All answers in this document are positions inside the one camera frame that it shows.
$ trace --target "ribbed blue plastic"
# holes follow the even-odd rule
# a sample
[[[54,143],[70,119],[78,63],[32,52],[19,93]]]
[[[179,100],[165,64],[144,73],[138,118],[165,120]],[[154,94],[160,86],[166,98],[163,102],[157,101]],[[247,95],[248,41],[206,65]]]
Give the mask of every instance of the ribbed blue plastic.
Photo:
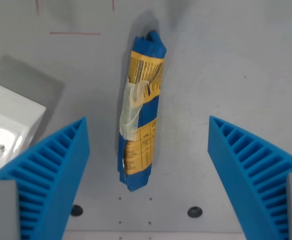
[[[83,118],[0,169],[0,180],[17,183],[22,240],[62,239],[89,155]]]
[[[286,181],[292,156],[214,116],[208,153],[247,240],[288,240]]]

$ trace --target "nutrition facts label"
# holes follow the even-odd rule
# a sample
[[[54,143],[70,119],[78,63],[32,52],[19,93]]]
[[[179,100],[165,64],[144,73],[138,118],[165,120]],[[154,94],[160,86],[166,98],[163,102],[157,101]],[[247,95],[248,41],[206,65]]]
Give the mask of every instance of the nutrition facts label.
[[[126,174],[135,174],[151,165],[153,161],[155,132],[155,118],[150,123],[138,128],[136,141],[127,141],[124,152]]]

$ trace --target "clear tape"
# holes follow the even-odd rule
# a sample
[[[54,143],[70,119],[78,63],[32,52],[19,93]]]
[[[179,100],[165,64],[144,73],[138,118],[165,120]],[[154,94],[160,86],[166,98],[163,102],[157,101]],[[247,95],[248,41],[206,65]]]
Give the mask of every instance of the clear tape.
[[[127,78],[119,119],[119,132],[126,140],[137,139],[139,114],[144,103],[144,89],[148,84],[145,80],[130,83]]]

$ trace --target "small hole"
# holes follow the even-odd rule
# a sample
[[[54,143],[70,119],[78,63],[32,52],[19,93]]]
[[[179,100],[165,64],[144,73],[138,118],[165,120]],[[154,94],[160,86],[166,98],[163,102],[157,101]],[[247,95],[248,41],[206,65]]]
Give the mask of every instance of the small hole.
[[[192,206],[187,211],[187,215],[193,219],[199,218],[202,214],[203,214],[203,210],[199,206]]]
[[[73,217],[79,217],[83,214],[84,210],[81,206],[79,205],[73,205],[70,211],[70,215]]]

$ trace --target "red line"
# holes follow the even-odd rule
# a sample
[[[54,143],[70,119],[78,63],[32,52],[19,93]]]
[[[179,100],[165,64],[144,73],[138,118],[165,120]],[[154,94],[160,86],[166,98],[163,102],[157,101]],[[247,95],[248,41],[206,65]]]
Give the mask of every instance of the red line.
[[[36,14],[40,15],[40,0],[36,0]]]
[[[91,36],[100,36],[100,32],[65,32],[65,31],[51,31],[49,34],[54,35],[91,35]]]

